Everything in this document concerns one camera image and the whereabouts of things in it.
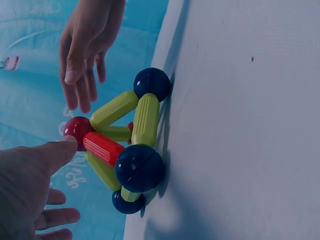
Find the dark blue ball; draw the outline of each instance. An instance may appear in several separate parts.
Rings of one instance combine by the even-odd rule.
[[[115,176],[132,193],[145,193],[156,188],[165,177],[165,164],[150,146],[128,146],[115,163]]]
[[[146,205],[146,198],[143,194],[141,194],[140,197],[134,202],[125,201],[121,197],[120,189],[113,192],[112,203],[115,209],[117,209],[122,214],[135,214]]]
[[[162,102],[171,92],[171,83],[164,71],[149,67],[140,71],[133,84],[133,90],[140,99],[145,94],[154,94]]]

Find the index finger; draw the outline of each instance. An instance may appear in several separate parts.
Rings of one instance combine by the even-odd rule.
[[[72,37],[68,25],[65,27],[59,43],[59,78],[63,89],[66,104],[70,110],[75,110],[78,106],[75,86],[65,83],[67,70],[67,57],[70,50]]]
[[[75,137],[67,135],[62,141],[51,141],[43,145],[34,146],[37,159],[44,164],[53,175],[61,167],[69,163],[75,156],[78,142]]]

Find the red ball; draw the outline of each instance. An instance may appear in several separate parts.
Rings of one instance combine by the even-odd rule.
[[[87,133],[93,132],[90,121],[84,116],[75,116],[71,118],[64,126],[63,136],[71,135],[76,138],[78,142],[79,152],[86,151],[83,145],[83,138]]]
[[[130,129],[130,130],[131,130],[131,133],[132,133],[132,131],[134,130],[134,122],[133,122],[133,121],[130,122],[130,123],[128,124],[127,128]],[[132,144],[131,139],[130,139],[127,143],[128,143],[129,145],[131,145],[131,144]]]

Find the fingernail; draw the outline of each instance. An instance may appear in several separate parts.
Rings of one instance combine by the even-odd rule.
[[[61,139],[61,142],[77,142],[77,139],[74,136],[66,135]]]
[[[75,78],[75,71],[74,70],[67,70],[65,73],[64,82],[66,84],[72,83],[73,79]]]

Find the yellow-green stick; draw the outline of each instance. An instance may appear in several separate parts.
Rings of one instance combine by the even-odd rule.
[[[124,186],[121,187],[121,197],[126,202],[133,203],[140,197],[141,193],[133,193],[129,190],[125,189]]]
[[[126,126],[107,126],[105,129],[101,129],[97,132],[115,142],[129,141],[132,133]]]
[[[133,145],[146,144],[153,148],[157,138],[159,109],[160,103],[155,95],[147,93],[140,98],[133,120]]]
[[[121,184],[116,178],[116,172],[113,167],[103,162],[88,151],[84,153],[84,157],[88,160],[91,167],[109,189],[111,189],[113,192],[120,190]]]
[[[133,90],[123,92],[92,114],[90,117],[91,126],[96,131],[105,129],[135,109],[138,101],[139,99]]]

